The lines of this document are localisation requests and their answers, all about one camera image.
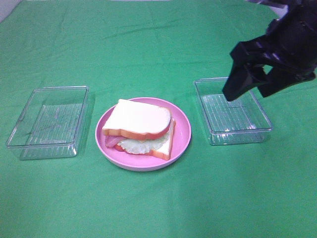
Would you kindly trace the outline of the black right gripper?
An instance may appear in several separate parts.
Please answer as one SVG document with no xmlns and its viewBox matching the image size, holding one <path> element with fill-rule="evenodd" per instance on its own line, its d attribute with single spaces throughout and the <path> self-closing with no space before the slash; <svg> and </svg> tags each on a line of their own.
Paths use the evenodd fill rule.
<svg viewBox="0 0 317 238">
<path fill-rule="evenodd" d="M 234 101 L 258 87 L 263 97 L 314 79 L 317 66 L 317 6 L 289 5 L 262 36 L 239 42 L 230 53 L 233 66 L 222 89 Z M 266 75 L 263 65 L 272 67 Z"/>
</svg>

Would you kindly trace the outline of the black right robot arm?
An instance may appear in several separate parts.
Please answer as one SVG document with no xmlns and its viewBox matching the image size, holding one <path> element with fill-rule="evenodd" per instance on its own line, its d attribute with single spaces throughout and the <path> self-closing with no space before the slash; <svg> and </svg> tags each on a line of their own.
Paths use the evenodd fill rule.
<svg viewBox="0 0 317 238">
<path fill-rule="evenodd" d="M 317 2 L 274 3 L 287 6 L 287 13 L 273 20 L 264 35 L 239 42 L 230 53 L 233 66 L 222 90 L 228 101 L 255 87 L 268 97 L 316 77 Z"/>
</svg>

